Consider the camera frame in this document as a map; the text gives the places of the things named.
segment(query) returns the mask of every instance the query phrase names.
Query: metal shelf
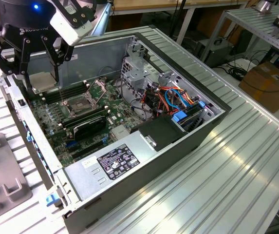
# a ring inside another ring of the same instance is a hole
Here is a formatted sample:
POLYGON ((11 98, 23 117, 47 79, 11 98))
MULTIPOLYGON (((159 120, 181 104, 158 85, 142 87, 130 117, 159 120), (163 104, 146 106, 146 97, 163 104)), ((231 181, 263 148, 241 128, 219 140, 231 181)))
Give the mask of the metal shelf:
POLYGON ((212 33, 207 47, 201 56, 201 61, 205 60, 225 19, 233 21, 234 23, 255 34, 260 39, 263 39, 264 41, 279 49, 279 38, 272 35, 272 32, 277 28, 273 22, 278 14, 279 6, 273 6, 271 14, 268 15, 261 14, 252 8, 224 11, 212 33))
MULTIPOLYGON (((147 37, 232 111, 198 149, 84 233, 264 233, 279 210, 279 121, 157 29, 141 27, 103 37, 134 32, 147 37)), ((158 58, 150 59, 167 69, 158 58)), ((1 92, 0 132, 6 134, 34 193, 0 216, 0 233, 67 233, 62 218, 52 222, 38 202, 45 186, 1 92)))

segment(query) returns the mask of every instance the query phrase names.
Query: warning label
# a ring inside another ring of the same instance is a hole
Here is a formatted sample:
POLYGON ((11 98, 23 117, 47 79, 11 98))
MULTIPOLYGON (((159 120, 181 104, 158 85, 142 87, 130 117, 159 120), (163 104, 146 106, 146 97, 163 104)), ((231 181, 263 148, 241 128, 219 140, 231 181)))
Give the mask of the warning label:
POLYGON ((126 144, 111 150, 97 160, 111 180, 115 180, 140 163, 126 144))

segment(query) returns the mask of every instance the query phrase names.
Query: open computer chassis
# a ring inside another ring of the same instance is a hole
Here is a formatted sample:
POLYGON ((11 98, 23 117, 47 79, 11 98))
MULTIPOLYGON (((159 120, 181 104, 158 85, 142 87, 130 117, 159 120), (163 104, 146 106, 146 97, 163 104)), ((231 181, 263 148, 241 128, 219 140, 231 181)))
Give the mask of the open computer chassis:
MULTIPOLYGON (((44 53, 31 56, 30 75, 49 71, 44 53)), ((230 111, 138 33, 76 46, 59 68, 59 88, 31 95, 14 76, 5 81, 21 135, 50 180, 48 195, 58 194, 54 215, 70 233, 95 223, 197 148, 230 111)))

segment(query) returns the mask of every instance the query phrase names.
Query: robotic arm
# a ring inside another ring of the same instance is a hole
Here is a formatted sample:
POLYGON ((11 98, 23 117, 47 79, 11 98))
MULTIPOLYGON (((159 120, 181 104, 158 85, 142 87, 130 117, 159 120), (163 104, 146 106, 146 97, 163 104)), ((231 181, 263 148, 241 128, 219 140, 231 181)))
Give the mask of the robotic arm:
POLYGON ((46 51, 52 65, 51 75, 58 78, 58 66, 69 61, 74 45, 92 31, 96 0, 93 6, 81 7, 76 0, 63 6, 59 0, 0 0, 0 69, 7 75, 23 75, 31 89, 27 73, 32 53, 46 51), (62 37, 58 51, 53 44, 62 37), (14 48, 15 57, 8 61, 1 53, 4 44, 14 48))

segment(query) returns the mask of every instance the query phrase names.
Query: workbench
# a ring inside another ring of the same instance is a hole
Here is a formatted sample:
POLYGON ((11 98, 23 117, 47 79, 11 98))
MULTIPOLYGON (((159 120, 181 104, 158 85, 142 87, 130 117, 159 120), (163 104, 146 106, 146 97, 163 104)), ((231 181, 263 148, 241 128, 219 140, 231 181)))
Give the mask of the workbench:
MULTIPOLYGON (((158 29, 146 26, 103 37, 132 32, 147 37, 232 110, 200 147, 84 233, 264 233, 279 210, 279 120, 158 29)), ((150 59, 168 69, 158 58, 150 59)), ((0 233, 67 233, 63 220, 49 220, 38 202, 44 184, 1 92, 0 132, 33 192, 0 216, 0 233)))
MULTIPOLYGON (((248 0, 188 0, 184 9, 187 9, 183 25, 177 37, 177 43, 181 44, 194 10, 196 8, 214 7, 214 6, 227 6, 227 5, 240 5, 240 9, 246 7, 248 0)), ((114 0, 114 14, 127 15, 146 12, 159 12, 159 11, 173 11, 179 8, 180 3, 177 5, 176 0, 114 0)))

